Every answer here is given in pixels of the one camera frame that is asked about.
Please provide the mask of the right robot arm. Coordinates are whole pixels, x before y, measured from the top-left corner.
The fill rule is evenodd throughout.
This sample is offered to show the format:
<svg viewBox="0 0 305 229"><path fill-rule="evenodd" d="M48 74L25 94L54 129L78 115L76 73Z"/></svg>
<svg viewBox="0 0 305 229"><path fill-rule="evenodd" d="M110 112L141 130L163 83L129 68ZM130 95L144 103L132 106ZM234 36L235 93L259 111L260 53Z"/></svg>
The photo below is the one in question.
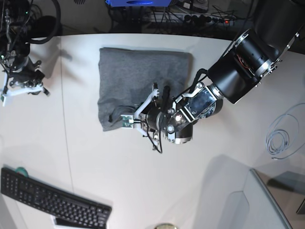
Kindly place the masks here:
<svg viewBox="0 0 305 229"><path fill-rule="evenodd" d="M33 2L31 0L2 0L0 2L0 65L4 80L1 100L20 94L38 95L50 92L44 87L44 73L39 70L41 61L29 57L31 44L45 44L58 32L61 25L61 8L54 0L55 23L51 32L41 40L29 35Z"/></svg>

